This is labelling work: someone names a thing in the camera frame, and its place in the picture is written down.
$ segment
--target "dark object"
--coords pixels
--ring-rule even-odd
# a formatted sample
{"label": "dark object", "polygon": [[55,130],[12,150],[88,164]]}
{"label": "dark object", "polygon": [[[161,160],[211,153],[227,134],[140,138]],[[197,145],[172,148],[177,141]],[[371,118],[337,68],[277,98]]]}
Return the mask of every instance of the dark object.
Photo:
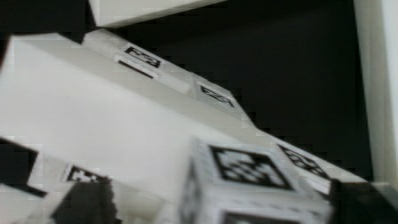
{"label": "dark object", "polygon": [[56,224],[113,224],[115,205],[110,181],[76,183],[53,212]]}
{"label": "dark object", "polygon": [[0,139],[0,183],[44,197],[46,193],[26,185],[35,157],[32,149]]}
{"label": "dark object", "polygon": [[398,211],[371,183],[332,181],[330,202],[334,216],[330,224],[396,224]]}

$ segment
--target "white cardboard box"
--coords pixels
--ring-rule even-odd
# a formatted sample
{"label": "white cardboard box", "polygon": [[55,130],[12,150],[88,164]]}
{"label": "white cardboard box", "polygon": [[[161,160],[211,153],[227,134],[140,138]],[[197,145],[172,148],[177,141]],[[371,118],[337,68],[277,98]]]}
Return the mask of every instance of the white cardboard box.
{"label": "white cardboard box", "polygon": [[90,0],[99,27],[120,27],[223,0]]}

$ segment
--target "black square pattern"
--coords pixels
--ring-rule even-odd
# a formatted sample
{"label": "black square pattern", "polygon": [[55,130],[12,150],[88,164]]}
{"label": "black square pattern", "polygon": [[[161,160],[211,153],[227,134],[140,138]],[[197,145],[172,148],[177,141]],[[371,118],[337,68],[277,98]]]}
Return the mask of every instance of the black square pattern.
{"label": "black square pattern", "polygon": [[90,173],[85,169],[81,169],[76,166],[71,167],[65,181],[95,183],[95,182],[103,182],[104,180],[106,178],[95,175],[94,173]]}
{"label": "black square pattern", "polygon": [[151,57],[133,46],[124,51],[142,62],[145,62],[154,68],[159,67],[159,60]]}
{"label": "black square pattern", "polygon": [[326,172],[321,169],[318,163],[312,161],[312,159],[309,159],[294,151],[286,149],[280,145],[278,145],[278,147],[282,149],[282,152],[284,152],[286,156],[289,157],[289,160],[291,160],[294,166],[300,167],[309,173],[312,173],[321,178],[330,179],[328,175],[326,175]]}
{"label": "black square pattern", "polygon": [[227,213],[222,224],[298,224],[298,222],[254,215]]}
{"label": "black square pattern", "polygon": [[220,103],[234,108],[232,101],[213,90],[200,86],[200,91]]}
{"label": "black square pattern", "polygon": [[241,184],[291,189],[286,177],[266,155],[211,147],[222,179]]}

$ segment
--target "white box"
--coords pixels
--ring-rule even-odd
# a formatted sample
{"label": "white box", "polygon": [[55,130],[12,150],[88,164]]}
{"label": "white box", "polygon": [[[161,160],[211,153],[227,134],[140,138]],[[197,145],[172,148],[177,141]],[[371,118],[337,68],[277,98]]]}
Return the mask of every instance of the white box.
{"label": "white box", "polygon": [[355,0],[374,180],[398,187],[398,1]]}
{"label": "white box", "polygon": [[90,0],[99,27],[120,27],[223,0]]}

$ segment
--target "black background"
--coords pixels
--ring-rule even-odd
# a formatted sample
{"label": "black background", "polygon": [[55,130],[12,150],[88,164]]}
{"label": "black background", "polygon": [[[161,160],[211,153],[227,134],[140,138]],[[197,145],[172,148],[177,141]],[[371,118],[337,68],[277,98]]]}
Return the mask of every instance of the black background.
{"label": "black background", "polygon": [[[1,1],[1,40],[81,40],[87,30],[81,0]],[[232,91],[257,127],[371,180],[351,0],[229,0],[113,32]]]}

